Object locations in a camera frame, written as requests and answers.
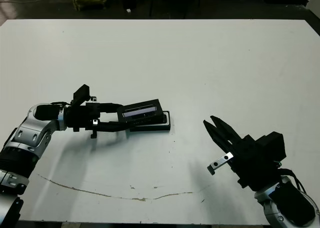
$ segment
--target dark floor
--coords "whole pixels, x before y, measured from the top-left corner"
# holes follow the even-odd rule
[[[71,0],[0,3],[0,25],[7,19],[296,19],[306,20],[320,35],[320,20],[303,5],[264,0],[201,0],[200,5],[199,0],[154,0],[150,16],[151,0],[137,0],[131,14],[121,0],[107,0],[107,4],[103,10],[78,12]]]

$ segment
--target metal bracket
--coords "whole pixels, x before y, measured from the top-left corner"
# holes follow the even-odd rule
[[[234,156],[231,154],[231,152],[225,154],[220,159],[217,159],[215,162],[212,162],[207,168],[211,175],[215,174],[215,170],[223,166],[225,163],[227,163],[229,160],[231,160]]]

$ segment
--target brown stain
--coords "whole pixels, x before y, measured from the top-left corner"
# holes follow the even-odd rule
[[[139,199],[139,198],[132,198],[133,200],[139,200],[139,201],[146,201],[148,198],[141,198],[141,199]]]
[[[55,181],[53,181],[51,179],[45,178],[40,174],[37,174],[37,175],[40,176],[42,179],[45,179],[46,181],[49,181],[50,183],[58,185],[58,186],[63,187],[63,188],[72,189],[72,190],[76,190],[76,191],[84,192],[84,193],[89,193],[89,194],[100,195],[100,196],[107,197],[107,198],[115,198],[115,199],[128,199],[128,200],[147,201],[147,200],[161,199],[161,198],[168,197],[168,196],[173,196],[173,195],[192,194],[193,193],[193,192],[173,193],[173,194],[162,195],[162,196],[159,196],[157,198],[126,198],[126,197],[112,196],[112,195],[101,194],[101,193],[92,192],[92,191],[88,191],[88,190],[84,190],[84,189],[78,189],[78,188],[70,187],[70,186],[67,186],[67,185],[64,185],[64,184],[57,183],[57,182],[55,182]]]

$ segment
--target black cable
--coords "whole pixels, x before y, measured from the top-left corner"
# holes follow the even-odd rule
[[[279,172],[280,172],[280,175],[289,175],[289,176],[293,177],[293,178],[294,178],[294,181],[295,181],[295,184],[296,184],[296,188],[301,191],[301,189],[300,189],[300,186],[301,186],[303,192],[304,192],[305,194],[307,193],[306,190],[305,190],[305,188],[304,188],[304,186],[303,186],[302,183],[298,180],[298,178],[296,177],[296,175],[293,173],[292,170],[290,170],[290,169],[279,169]]]

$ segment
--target table surface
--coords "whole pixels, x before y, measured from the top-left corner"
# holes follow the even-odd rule
[[[170,132],[56,132],[22,196],[21,219],[267,224],[203,125],[284,135],[291,168],[320,203],[320,38],[297,20],[14,20],[0,29],[0,143],[38,103],[159,98]],[[102,120],[116,116],[103,115]]]

